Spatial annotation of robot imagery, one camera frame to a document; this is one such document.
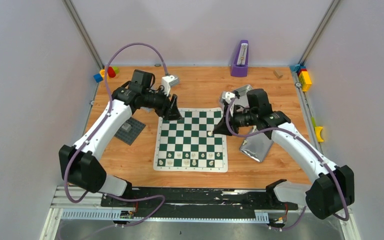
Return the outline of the green white chess mat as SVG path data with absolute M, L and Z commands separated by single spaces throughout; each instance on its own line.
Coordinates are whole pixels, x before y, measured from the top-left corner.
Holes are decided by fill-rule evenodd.
M 183 117 L 180 120 L 158 120 L 153 169 L 165 172 L 226 173 L 227 137 L 221 134 L 208 136 L 208 131 L 212 132 L 223 119 L 223 110 L 220 107 L 180 108 L 180 113 Z M 167 157 L 168 153 L 172 153 L 172 157 Z M 177 153 L 181 153 L 182 157 L 177 157 Z M 191 153 L 196 153 L 196 157 L 192 158 Z M 173 159 L 173 166 L 166 166 L 168 159 Z M 185 159 L 190 160 L 190 166 L 184 166 Z M 158 165 L 159 160 L 164 161 L 164 166 Z M 193 160 L 197 161 L 196 166 L 192 165 Z M 213 167 L 208 166 L 209 161 L 214 161 Z

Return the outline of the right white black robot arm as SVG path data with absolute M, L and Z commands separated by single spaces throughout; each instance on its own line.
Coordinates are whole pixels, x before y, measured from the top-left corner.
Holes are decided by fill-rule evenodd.
M 308 207 L 319 219 L 335 216 L 350 219 L 348 207 L 355 201 L 355 176 L 348 165 L 337 165 L 312 146 L 282 111 L 275 111 L 262 88 L 249 90 L 248 105 L 241 111 L 237 91 L 224 91 L 220 96 L 223 117 L 213 134 L 249 138 L 264 135 L 281 146 L 298 163 L 310 184 L 280 179 L 266 186 L 266 204 L 278 209 L 284 203 Z

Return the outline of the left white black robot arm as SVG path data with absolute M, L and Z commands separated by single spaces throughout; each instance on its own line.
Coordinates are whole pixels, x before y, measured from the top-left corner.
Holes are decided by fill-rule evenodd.
M 158 117 L 167 121 L 182 119 L 178 97 L 170 94 L 171 87 L 180 82 L 179 77 L 162 77 L 157 89 L 152 88 L 154 82 L 154 74 L 136 69 L 130 81 L 113 91 L 104 112 L 92 127 L 72 146 L 60 148 L 61 176 L 66 185 L 73 184 L 90 193 L 113 195 L 122 207 L 132 203 L 131 183 L 107 173 L 99 161 L 116 132 L 137 110 L 154 110 Z

